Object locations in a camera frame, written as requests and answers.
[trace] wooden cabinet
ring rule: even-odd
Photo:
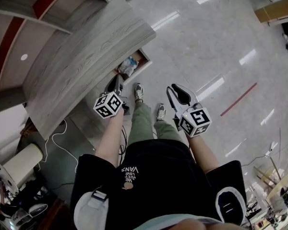
[[[128,56],[130,82],[156,36],[124,0],[0,0],[0,111],[27,103],[44,139]]]

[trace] skin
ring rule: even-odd
[[[111,117],[102,136],[95,156],[112,163],[115,168],[119,161],[120,133],[123,127],[124,110],[121,108],[116,116]]]
[[[115,167],[118,166],[120,133],[123,125],[123,109],[118,114],[110,118],[109,125],[101,139],[95,156],[103,158]],[[219,161],[201,136],[190,138],[187,136],[191,151],[196,163],[205,173],[218,168]],[[170,230],[243,230],[243,228],[229,223],[219,223],[204,225],[198,220],[186,219],[171,228]]]
[[[95,156],[109,161],[115,167],[118,166],[119,160],[120,133],[123,126],[123,117],[124,110],[121,108],[116,116],[110,118],[108,127],[95,153]],[[216,156],[201,136],[187,138],[196,163],[205,173],[220,166]]]
[[[213,225],[204,225],[198,220],[185,219],[175,226],[169,228],[169,230],[245,230],[230,223],[218,223]]]

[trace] small box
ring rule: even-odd
[[[115,116],[122,106],[123,101],[115,94],[111,92],[99,97],[94,105],[94,110],[103,119]]]
[[[189,137],[194,137],[206,132],[211,123],[207,108],[201,108],[183,113],[179,120],[179,127]]]

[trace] green pants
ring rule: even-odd
[[[177,129],[165,121],[157,121],[154,125],[158,139],[182,141]],[[151,109],[142,102],[137,102],[132,116],[132,126],[128,146],[142,140],[154,139]]]

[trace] floor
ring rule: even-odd
[[[131,0],[130,4],[151,26],[178,13],[143,48],[153,64],[133,82],[143,84],[144,101],[152,110],[157,103],[165,103],[166,119],[173,124],[167,86],[178,83],[200,95],[206,86],[223,78],[224,83],[201,101],[213,120],[203,135],[207,144],[222,164],[239,160],[245,165],[269,152],[274,142],[271,155],[287,173],[288,51],[281,26],[260,24],[253,12],[269,0],[209,0],[202,4],[197,0]],[[124,90],[131,99],[133,83]],[[125,121],[127,131],[130,119]],[[272,164],[263,157],[243,166],[246,186],[258,181],[253,166],[265,171]]]
[[[65,134],[54,136],[54,140],[61,147],[68,150],[76,158],[83,154],[94,154],[93,146],[87,141],[80,130],[74,125],[74,123],[67,118],[67,129]],[[65,129],[65,124],[61,124],[55,130],[54,134],[62,133]],[[75,166],[77,165],[76,160],[71,157],[67,152],[58,148],[51,138],[47,142],[47,153],[45,150],[45,141],[38,132],[30,134],[21,143],[21,148],[26,147],[30,143],[37,144],[43,154],[43,161],[40,162],[40,172],[46,179],[46,187],[52,190],[59,198],[70,203],[73,182],[75,180]]]

